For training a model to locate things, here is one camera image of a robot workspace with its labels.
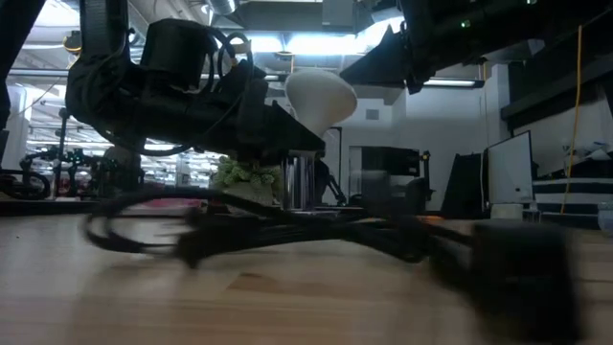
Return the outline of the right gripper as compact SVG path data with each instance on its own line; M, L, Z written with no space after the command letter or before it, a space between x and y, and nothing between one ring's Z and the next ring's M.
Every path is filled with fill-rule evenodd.
M437 71L484 54L484 0L404 0L405 38L388 26L380 42L340 72L351 85L422 90Z

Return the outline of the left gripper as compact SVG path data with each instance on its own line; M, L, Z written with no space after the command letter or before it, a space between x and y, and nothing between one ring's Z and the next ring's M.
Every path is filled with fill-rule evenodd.
M239 161L282 161L290 155L323 152L324 141L278 103L244 103L256 82L267 85L265 77L253 63L242 61L195 93L166 80L150 82L138 105L139 135L173 147L144 148L142 154L170 156L190 149L224 152L234 147L236 136Z

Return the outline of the pink white package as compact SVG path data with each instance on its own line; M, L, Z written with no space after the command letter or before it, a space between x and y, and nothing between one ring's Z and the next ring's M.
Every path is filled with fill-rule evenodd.
M185 208L185 207L200 207L201 199L191 198L157 198L140 203L140 206L148 208Z

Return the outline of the person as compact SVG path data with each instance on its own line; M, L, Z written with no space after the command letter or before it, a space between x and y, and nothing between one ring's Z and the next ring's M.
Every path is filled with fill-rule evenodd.
M104 152L103 157L114 162L109 180L111 196L136 192L140 189L144 175L140 154L113 146Z

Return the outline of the yellow black ceiling reel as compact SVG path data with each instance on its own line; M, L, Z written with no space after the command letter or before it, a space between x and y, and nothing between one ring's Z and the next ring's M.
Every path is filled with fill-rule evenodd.
M81 53L82 49L81 31L71 31L67 36L63 38L62 46L69 54L78 56Z

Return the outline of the black robot rig with arms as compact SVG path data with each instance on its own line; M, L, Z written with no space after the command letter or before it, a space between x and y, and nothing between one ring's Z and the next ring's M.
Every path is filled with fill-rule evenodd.
M40 143L18 159L15 169L0 168L0 196L29 201L113 197L109 194L109 180L114 162L103 155L114 145L69 141L69 115L62 109L59 116L61 126L56 131L56 143Z

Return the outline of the green artificial potted plant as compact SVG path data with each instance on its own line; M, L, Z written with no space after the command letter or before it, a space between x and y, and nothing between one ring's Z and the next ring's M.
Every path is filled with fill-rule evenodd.
M210 180L211 189L268 206L279 203L282 184L279 166L241 163L228 156L219 158L217 171Z

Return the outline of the black monitor panel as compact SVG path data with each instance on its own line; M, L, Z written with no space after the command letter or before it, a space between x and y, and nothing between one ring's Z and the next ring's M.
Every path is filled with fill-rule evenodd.
M483 214L482 154L456 154L441 213L446 219L478 219Z

